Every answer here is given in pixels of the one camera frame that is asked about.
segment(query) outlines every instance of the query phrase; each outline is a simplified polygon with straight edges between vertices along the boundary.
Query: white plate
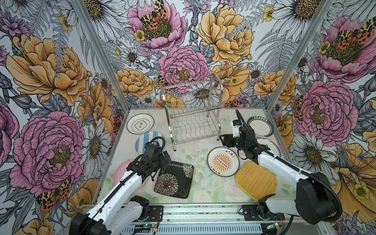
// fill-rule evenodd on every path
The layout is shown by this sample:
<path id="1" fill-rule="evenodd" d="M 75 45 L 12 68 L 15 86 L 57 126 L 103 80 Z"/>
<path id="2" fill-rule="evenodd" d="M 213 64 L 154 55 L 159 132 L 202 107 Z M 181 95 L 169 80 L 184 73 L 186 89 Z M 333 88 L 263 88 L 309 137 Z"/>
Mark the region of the white plate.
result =
<path id="1" fill-rule="evenodd" d="M 148 114 L 138 114 L 127 123 L 127 130 L 132 134 L 143 134 L 148 132 L 154 125 L 154 119 Z"/>
<path id="2" fill-rule="evenodd" d="M 219 176 L 229 177 L 239 170 L 240 161 L 234 151 L 226 147 L 217 147 L 208 154 L 208 166 Z"/>
<path id="3" fill-rule="evenodd" d="M 253 128 L 255 134 L 260 137 L 270 137 L 274 134 L 273 124 L 264 117 L 250 117 L 247 125 Z"/>
<path id="4" fill-rule="evenodd" d="M 281 157 L 281 151 L 273 141 L 264 138 L 257 138 L 257 142 L 259 144 L 267 145 L 274 154 L 277 154 L 279 157 Z"/>

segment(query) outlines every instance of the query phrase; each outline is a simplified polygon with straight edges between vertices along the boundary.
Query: pink plate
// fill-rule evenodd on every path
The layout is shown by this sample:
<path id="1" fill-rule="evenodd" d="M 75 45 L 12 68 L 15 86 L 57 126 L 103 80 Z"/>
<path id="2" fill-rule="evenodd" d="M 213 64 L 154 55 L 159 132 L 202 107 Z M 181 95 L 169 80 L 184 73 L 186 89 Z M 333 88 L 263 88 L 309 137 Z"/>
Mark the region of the pink plate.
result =
<path id="1" fill-rule="evenodd" d="M 120 179 L 122 178 L 124 173 L 127 171 L 128 165 L 133 161 L 134 161 L 134 159 L 129 159 L 129 160 L 125 161 L 124 163 L 122 163 L 116 169 L 115 174 L 114 174 L 114 186 L 120 181 Z M 142 185 L 140 187 L 138 187 L 136 190 L 139 190 L 145 184 L 146 181 L 148 181 L 148 178 L 146 178 L 146 180 L 142 183 Z"/>

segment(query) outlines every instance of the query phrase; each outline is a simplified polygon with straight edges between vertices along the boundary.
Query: wire rack shelf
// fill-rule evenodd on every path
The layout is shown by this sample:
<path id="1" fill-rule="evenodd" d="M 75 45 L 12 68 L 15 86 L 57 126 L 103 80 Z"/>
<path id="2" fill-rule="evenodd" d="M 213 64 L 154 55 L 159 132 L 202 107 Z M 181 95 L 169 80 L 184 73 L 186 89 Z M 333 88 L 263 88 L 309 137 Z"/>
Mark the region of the wire rack shelf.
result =
<path id="1" fill-rule="evenodd" d="M 174 151 L 176 144 L 219 138 L 223 85 L 215 73 L 207 80 L 160 87 Z M 188 89 L 188 92 L 177 99 L 169 94 L 175 89 Z"/>

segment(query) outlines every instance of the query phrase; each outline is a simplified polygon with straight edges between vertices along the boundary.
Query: blue striped plate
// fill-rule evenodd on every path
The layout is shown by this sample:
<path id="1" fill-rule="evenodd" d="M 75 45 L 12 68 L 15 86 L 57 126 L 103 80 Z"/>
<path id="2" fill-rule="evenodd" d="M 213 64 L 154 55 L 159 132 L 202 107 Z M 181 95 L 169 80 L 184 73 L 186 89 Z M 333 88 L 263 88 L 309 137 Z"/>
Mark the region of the blue striped plate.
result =
<path id="1" fill-rule="evenodd" d="M 144 152 L 145 152 L 144 145 L 157 136 L 161 136 L 161 137 L 164 138 L 164 136 L 161 133 L 156 132 L 156 131 L 150 131 L 150 132 L 147 132 L 147 133 L 143 134 L 142 136 L 140 136 L 137 139 L 136 144 L 135 144 L 136 152 L 138 154 L 144 154 Z M 162 140 L 158 139 L 157 141 L 159 143 L 159 146 L 162 146 Z"/>

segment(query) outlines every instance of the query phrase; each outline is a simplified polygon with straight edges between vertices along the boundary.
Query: plate with black rim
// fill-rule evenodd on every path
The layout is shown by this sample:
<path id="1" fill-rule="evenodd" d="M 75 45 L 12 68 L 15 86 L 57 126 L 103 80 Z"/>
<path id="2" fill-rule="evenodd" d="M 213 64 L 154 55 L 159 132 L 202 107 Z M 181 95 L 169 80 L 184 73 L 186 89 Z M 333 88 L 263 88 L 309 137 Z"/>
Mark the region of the plate with black rim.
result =
<path id="1" fill-rule="evenodd" d="M 250 117 L 247 121 L 247 125 L 252 127 L 255 131 L 255 135 L 259 137 L 270 137 L 274 134 L 273 124 L 264 117 Z"/>
<path id="2" fill-rule="evenodd" d="M 129 119 L 127 130 L 132 134 L 143 134 L 148 132 L 154 125 L 154 119 L 148 114 L 137 114 Z"/>

